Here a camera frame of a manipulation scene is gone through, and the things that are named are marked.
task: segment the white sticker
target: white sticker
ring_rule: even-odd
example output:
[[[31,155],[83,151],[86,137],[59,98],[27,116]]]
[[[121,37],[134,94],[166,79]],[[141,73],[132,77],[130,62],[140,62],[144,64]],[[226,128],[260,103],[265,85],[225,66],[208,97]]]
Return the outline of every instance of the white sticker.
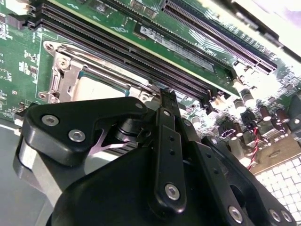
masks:
[[[198,55],[196,55],[188,50],[183,49],[180,45],[164,39],[159,34],[156,34],[152,30],[145,28],[143,26],[141,26],[140,32],[142,34],[146,35],[147,37],[153,39],[157,43],[161,44],[162,46],[165,46],[169,50],[180,54],[181,56],[193,61],[194,63],[196,63],[214,73],[213,66],[209,62],[206,62],[205,60],[200,58]]]

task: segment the perforated metal panel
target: perforated metal panel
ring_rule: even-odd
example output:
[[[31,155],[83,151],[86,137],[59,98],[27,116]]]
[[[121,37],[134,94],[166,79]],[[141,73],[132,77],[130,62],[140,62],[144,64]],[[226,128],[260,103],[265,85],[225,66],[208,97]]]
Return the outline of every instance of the perforated metal panel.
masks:
[[[256,175],[256,178],[301,222],[301,155],[272,169]]]

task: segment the silver screw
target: silver screw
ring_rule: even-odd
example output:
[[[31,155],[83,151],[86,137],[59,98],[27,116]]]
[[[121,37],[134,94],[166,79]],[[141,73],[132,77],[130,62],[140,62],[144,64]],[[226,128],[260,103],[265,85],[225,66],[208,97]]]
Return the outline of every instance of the silver screw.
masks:
[[[167,196],[172,200],[178,200],[180,198],[179,189],[172,184],[167,184],[165,186],[165,192]]]
[[[170,116],[170,113],[168,111],[164,111],[163,113],[167,116]]]
[[[211,138],[210,140],[211,140],[211,142],[212,142],[214,145],[216,145],[216,144],[217,144],[217,141],[216,141],[216,139],[215,139],[215,138]]]
[[[86,139],[86,135],[84,132],[78,130],[78,129],[73,129],[69,132],[68,134],[70,140],[80,143],[83,142]]]
[[[47,126],[56,126],[60,123],[59,119],[56,118],[54,115],[44,115],[42,117],[42,122]]]
[[[138,108],[140,108],[140,109],[142,109],[143,108],[143,106],[141,105],[141,104],[136,104],[136,107],[138,107]]]
[[[275,221],[280,222],[281,218],[280,216],[276,213],[276,211],[270,209],[269,213],[272,215],[272,217],[274,218]]]
[[[57,60],[57,65],[62,69],[62,70],[66,70],[69,65],[70,65],[70,62],[68,62],[66,59],[64,58],[59,58]]]
[[[185,124],[186,124],[187,126],[190,126],[190,125],[191,125],[190,121],[188,121],[188,120],[184,120],[184,122],[185,122]]]
[[[51,44],[46,44],[46,49],[48,49],[48,50],[54,50],[54,47],[53,47],[53,45],[51,45]]]
[[[241,224],[243,222],[243,216],[234,206],[229,206],[228,212],[237,223]]]
[[[57,97],[51,97],[51,99],[50,99],[51,104],[58,104],[59,102],[60,102],[60,100]]]
[[[42,98],[42,99],[45,99],[46,95],[44,93],[39,93],[39,97]]]
[[[285,219],[287,222],[292,222],[292,221],[293,221],[292,218],[290,217],[290,215],[288,215],[287,212],[285,212],[285,211],[282,210],[281,213],[282,213],[284,219]]]

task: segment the black metal arm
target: black metal arm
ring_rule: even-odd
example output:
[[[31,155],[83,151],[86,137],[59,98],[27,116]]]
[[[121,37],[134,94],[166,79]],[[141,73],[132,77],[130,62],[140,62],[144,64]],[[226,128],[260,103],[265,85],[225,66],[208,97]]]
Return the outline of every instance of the black metal arm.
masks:
[[[87,156],[130,141],[85,176]],[[199,139],[167,90],[156,112],[132,97],[30,107],[14,168],[48,196],[53,226],[296,225],[224,142]]]

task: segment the red and black wire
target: red and black wire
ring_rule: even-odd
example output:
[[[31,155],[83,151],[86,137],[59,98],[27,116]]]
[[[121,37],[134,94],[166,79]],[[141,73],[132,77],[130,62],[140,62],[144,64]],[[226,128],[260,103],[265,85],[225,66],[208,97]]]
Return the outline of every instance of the red and black wire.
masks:
[[[258,128],[257,127],[254,128],[253,134],[254,134],[255,146],[254,146],[254,149],[253,149],[253,152],[252,152],[251,162],[250,162],[250,165],[248,166],[248,170],[251,169],[252,164],[255,162],[256,153],[258,151],[258,143],[259,143],[260,139],[259,139],[259,133],[258,133]]]

